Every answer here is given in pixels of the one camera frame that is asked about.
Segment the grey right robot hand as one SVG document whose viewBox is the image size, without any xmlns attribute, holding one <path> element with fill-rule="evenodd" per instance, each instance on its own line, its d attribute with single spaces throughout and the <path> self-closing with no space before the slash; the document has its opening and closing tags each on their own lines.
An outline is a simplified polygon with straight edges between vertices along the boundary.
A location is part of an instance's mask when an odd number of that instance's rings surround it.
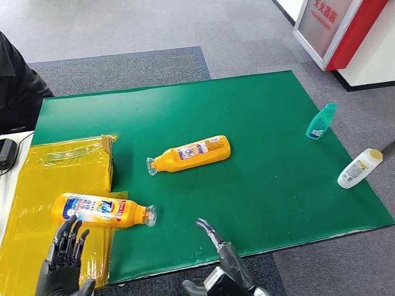
<svg viewBox="0 0 395 296">
<path fill-rule="evenodd" d="M 253 295 L 255 286 L 242 259 L 230 242 L 223 240 L 208 221 L 198 218 L 196 226 L 203 229 L 215 247 L 220 265 L 215 267 L 201 286 L 184 280 L 182 286 L 188 295 Z"/>
</svg>

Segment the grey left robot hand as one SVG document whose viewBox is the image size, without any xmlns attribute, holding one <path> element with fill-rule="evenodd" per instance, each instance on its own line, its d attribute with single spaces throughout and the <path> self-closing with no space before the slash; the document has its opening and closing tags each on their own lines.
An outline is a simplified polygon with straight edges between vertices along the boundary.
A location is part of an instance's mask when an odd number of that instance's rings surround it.
<svg viewBox="0 0 395 296">
<path fill-rule="evenodd" d="M 39 272 L 35 295 L 94 295 L 96 280 L 79 284 L 86 229 L 78 236 L 82 222 L 76 215 L 60 225 L 51 243 Z"/>
</svg>

